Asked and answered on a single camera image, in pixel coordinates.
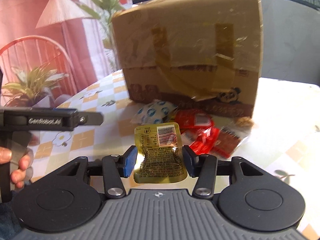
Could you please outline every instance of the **yellow sauce packet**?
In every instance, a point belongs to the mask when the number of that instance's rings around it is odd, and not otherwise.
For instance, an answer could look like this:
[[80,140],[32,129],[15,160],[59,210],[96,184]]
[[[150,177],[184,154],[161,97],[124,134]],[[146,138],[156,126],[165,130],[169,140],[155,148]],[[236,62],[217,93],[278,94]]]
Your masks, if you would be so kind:
[[174,183],[187,177],[179,125],[175,122],[136,127],[136,183]]

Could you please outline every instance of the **blue and white packet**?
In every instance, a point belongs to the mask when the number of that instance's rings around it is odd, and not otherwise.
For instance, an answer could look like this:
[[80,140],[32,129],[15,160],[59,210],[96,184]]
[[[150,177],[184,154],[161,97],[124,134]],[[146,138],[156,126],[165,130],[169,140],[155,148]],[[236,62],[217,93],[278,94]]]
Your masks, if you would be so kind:
[[168,101],[154,101],[142,107],[131,119],[139,125],[163,123],[163,119],[178,107]]

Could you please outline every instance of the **panda logo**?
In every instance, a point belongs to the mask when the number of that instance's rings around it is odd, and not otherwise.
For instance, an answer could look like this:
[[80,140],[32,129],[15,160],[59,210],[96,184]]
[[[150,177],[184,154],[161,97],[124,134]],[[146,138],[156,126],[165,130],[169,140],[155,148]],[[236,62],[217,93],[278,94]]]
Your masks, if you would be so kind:
[[226,103],[230,105],[241,104],[241,102],[238,101],[240,93],[240,88],[231,88],[231,90],[227,93],[219,93],[216,97],[216,100],[220,103]]

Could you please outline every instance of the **floor lamp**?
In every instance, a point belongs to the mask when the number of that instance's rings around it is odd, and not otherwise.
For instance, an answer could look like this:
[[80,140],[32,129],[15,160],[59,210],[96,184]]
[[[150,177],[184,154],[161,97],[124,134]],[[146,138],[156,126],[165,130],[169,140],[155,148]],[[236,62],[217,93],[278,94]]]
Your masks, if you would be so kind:
[[44,8],[36,28],[45,27],[55,23],[61,23],[62,35],[66,45],[67,53],[70,57],[68,39],[67,39],[67,26],[65,21],[77,18],[91,18],[91,15],[81,10],[71,0],[49,0]]

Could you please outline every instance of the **snack wrapper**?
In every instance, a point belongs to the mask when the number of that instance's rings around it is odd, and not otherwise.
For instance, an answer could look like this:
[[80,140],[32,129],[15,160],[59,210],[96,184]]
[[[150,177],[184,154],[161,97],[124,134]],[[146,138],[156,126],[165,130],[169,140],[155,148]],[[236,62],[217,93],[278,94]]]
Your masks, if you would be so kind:
[[208,154],[214,146],[220,130],[216,127],[209,129],[186,130],[181,139],[183,145],[189,145],[195,154]]
[[212,150],[223,158],[229,158],[249,136],[250,129],[230,124],[221,128]]
[[135,182],[174,183],[187,177],[177,123],[138,126],[134,140],[138,149]]
[[178,110],[171,117],[180,129],[208,129],[214,126],[211,116],[200,109]]
[[131,123],[157,124],[163,123],[163,119],[172,113],[177,106],[167,101],[155,101],[142,107],[132,118]]

